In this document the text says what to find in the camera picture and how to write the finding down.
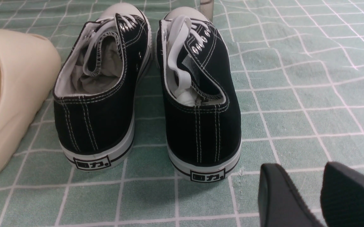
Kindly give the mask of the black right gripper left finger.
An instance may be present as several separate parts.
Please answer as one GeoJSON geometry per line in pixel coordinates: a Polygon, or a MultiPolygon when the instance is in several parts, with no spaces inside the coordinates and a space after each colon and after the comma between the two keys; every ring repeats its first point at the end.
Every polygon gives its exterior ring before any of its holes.
{"type": "Polygon", "coordinates": [[[277,163],[261,165],[257,202],[261,227],[323,227],[277,163]]]}

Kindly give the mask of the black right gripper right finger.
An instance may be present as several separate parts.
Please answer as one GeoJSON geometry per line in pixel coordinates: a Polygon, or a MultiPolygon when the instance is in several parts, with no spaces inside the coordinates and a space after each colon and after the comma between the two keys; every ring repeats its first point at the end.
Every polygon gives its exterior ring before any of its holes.
{"type": "Polygon", "coordinates": [[[364,175],[337,161],[324,168],[321,210],[329,227],[364,227],[364,175]]]}

